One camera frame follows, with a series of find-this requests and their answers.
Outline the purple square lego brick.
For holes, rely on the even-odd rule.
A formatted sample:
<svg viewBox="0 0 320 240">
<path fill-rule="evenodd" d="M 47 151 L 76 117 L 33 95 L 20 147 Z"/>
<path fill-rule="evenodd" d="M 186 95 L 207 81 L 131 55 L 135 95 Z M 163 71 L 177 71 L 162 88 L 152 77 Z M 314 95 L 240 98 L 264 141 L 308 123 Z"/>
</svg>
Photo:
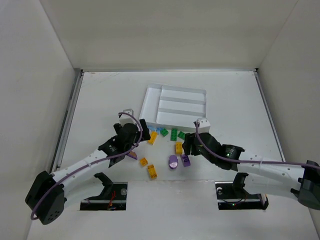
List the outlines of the purple square lego brick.
<svg viewBox="0 0 320 240">
<path fill-rule="evenodd" d="M 180 159 L 181 159 L 182 165 L 184 167 L 189 167 L 191 165 L 190 159 L 189 159 L 189 157 L 187 155 L 182 154 L 180 156 Z"/>
</svg>

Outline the green long lego brick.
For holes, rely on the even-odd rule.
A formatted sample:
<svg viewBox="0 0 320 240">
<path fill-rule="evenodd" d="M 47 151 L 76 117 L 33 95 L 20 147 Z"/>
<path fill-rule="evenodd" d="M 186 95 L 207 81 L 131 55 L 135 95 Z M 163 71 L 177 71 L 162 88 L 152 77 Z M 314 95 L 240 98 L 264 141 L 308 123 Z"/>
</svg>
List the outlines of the green long lego brick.
<svg viewBox="0 0 320 240">
<path fill-rule="evenodd" d="M 176 142 L 178 137 L 178 129 L 172 128 L 170 133 L 170 140 Z"/>
</svg>

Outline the purple butterfly arch lego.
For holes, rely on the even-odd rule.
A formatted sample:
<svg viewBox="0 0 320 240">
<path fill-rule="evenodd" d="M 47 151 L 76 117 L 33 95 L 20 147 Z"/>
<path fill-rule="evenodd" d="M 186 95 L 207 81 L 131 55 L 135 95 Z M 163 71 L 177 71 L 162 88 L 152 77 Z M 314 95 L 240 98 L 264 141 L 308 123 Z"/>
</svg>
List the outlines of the purple butterfly arch lego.
<svg viewBox="0 0 320 240">
<path fill-rule="evenodd" d="M 138 159 L 138 156 L 135 152 L 133 151 L 130 151 L 128 154 L 127 154 L 128 157 L 134 159 L 134 160 L 137 160 Z"/>
</svg>

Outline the purple round lego piece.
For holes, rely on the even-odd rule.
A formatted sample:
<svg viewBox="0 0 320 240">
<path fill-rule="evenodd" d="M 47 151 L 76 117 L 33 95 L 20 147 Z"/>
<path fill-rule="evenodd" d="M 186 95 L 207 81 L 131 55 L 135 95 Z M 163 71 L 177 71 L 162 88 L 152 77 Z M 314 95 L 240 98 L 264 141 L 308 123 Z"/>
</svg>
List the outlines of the purple round lego piece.
<svg viewBox="0 0 320 240">
<path fill-rule="evenodd" d="M 168 166 L 170 170 L 175 170 L 179 165 L 179 161 L 176 155 L 170 155 L 168 158 Z"/>
</svg>

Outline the small yellow lego brick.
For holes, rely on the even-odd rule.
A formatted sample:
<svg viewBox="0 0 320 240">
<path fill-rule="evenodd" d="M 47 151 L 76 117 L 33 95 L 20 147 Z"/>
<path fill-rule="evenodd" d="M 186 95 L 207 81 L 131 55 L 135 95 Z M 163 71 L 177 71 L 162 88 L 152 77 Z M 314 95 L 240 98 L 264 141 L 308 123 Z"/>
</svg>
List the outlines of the small yellow lego brick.
<svg viewBox="0 0 320 240">
<path fill-rule="evenodd" d="M 143 157 L 139 160 L 139 163 L 142 167 L 145 167 L 148 165 L 148 160 L 145 157 Z"/>
</svg>

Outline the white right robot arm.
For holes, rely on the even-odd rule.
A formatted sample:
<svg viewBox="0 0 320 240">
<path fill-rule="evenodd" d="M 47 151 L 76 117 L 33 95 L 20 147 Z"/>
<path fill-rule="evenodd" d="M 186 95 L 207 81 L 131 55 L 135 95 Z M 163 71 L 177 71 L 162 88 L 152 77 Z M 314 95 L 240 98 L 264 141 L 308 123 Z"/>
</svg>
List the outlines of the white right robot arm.
<svg viewBox="0 0 320 240">
<path fill-rule="evenodd" d="M 320 166 L 314 161 L 287 164 L 254 154 L 244 160 L 242 147 L 220 144 L 207 132 L 187 133 L 182 148 L 187 156 L 201 155 L 222 170 L 235 171 L 232 190 L 239 198 L 269 194 L 294 199 L 313 210 L 320 208 Z"/>
</svg>

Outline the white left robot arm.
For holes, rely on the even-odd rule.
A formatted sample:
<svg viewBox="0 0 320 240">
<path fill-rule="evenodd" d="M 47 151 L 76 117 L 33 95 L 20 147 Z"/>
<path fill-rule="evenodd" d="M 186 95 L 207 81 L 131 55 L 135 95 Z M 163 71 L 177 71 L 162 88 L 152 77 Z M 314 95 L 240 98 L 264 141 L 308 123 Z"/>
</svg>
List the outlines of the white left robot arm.
<svg viewBox="0 0 320 240">
<path fill-rule="evenodd" d="M 40 172 L 25 197 L 31 220 L 49 225 L 76 202 L 104 198 L 112 192 L 107 169 L 124 160 L 139 143 L 150 140 L 144 119 L 127 119 L 114 124 L 115 135 L 72 164 L 57 164 L 52 172 Z"/>
</svg>

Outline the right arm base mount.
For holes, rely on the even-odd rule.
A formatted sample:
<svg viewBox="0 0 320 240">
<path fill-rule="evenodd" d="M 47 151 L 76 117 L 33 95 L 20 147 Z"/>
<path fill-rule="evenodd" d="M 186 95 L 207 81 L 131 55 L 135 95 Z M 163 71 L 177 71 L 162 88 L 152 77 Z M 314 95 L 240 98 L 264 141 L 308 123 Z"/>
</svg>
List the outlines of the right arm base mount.
<svg viewBox="0 0 320 240">
<path fill-rule="evenodd" d="M 265 194 L 250 194 L 245 187 L 248 173 L 237 173 L 233 181 L 216 181 L 215 191 L 219 210 L 263 210 L 269 206 Z"/>
</svg>

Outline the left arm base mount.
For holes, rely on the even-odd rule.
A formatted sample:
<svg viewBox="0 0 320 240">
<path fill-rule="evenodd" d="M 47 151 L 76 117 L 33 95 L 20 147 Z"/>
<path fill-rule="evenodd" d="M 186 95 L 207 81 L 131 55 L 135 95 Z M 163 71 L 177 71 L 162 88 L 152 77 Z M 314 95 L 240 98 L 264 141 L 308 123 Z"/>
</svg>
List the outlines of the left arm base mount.
<svg viewBox="0 0 320 240">
<path fill-rule="evenodd" d="M 80 203 L 80 211 L 125 211 L 128 182 L 112 182 L 104 173 L 94 175 L 103 185 L 101 193 Z"/>
</svg>

